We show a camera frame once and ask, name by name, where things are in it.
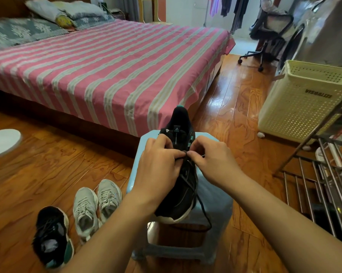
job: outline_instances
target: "shoe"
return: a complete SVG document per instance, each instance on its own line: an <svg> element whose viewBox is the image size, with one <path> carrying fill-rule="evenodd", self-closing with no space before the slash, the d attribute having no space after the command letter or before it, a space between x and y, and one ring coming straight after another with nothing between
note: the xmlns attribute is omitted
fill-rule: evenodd
<svg viewBox="0 0 342 273"><path fill-rule="evenodd" d="M96 216L98 197L89 188L80 188L75 195L73 214L75 218L75 229L84 244L99 229Z"/></svg>
<svg viewBox="0 0 342 273"><path fill-rule="evenodd" d="M98 187L100 224L104 224L122 201L120 188L108 179L100 182Z"/></svg>
<svg viewBox="0 0 342 273"><path fill-rule="evenodd" d="M69 219L61 209L48 206L38 213L32 247L46 269L62 268L73 257L68 229Z"/></svg>
<svg viewBox="0 0 342 273"><path fill-rule="evenodd" d="M187 110L178 106L174 109L170 122L160 134L171 139L173 148L188 151L195 139ZM155 212L156 220L164 224L176 224L187 217L196 204L198 178L195 163L185 157L175 186L164 198Z"/></svg>

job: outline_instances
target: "person's right arm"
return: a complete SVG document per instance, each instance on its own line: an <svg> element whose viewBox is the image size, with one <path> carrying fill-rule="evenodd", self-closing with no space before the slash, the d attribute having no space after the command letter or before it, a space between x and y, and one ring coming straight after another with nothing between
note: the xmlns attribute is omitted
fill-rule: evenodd
<svg viewBox="0 0 342 273"><path fill-rule="evenodd" d="M225 143L199 136L187 155L237 201L290 272L342 272L342 242L246 176Z"/></svg>

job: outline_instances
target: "forearm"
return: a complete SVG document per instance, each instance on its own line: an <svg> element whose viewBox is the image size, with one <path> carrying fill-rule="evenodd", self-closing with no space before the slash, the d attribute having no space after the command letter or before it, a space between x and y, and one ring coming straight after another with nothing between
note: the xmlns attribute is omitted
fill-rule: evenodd
<svg viewBox="0 0 342 273"><path fill-rule="evenodd" d="M291 272L342 272L342 242L240 174L224 187Z"/></svg>
<svg viewBox="0 0 342 273"><path fill-rule="evenodd" d="M152 210L132 192L92 238L74 255L63 272L123 273L138 233Z"/></svg>

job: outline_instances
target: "pair of white sneakers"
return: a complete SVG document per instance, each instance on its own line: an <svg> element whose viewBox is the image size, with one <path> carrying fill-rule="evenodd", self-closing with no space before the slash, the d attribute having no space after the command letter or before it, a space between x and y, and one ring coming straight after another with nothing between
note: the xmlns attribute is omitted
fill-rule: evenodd
<svg viewBox="0 0 342 273"><path fill-rule="evenodd" d="M73 214L75 229L81 243L87 242L91 236L103 225L122 201L120 188L108 179L104 179L98 186L98 194L83 187L75 195ZM99 207L100 218L97 218L96 210Z"/></svg>

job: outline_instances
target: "wooden chair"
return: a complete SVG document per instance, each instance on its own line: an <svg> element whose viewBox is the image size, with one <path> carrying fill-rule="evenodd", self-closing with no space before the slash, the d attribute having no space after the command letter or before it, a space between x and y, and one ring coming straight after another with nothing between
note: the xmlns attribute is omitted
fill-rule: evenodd
<svg viewBox="0 0 342 273"><path fill-rule="evenodd" d="M145 23L144 21L144 14L143 14L143 1L145 0L138 0L138 7L139 7L139 22ZM162 22L160 18L158 18L158 0L151 0L152 1L152 9L153 9L153 22L151 24L162 24L162 25L171 25L171 23Z"/></svg>

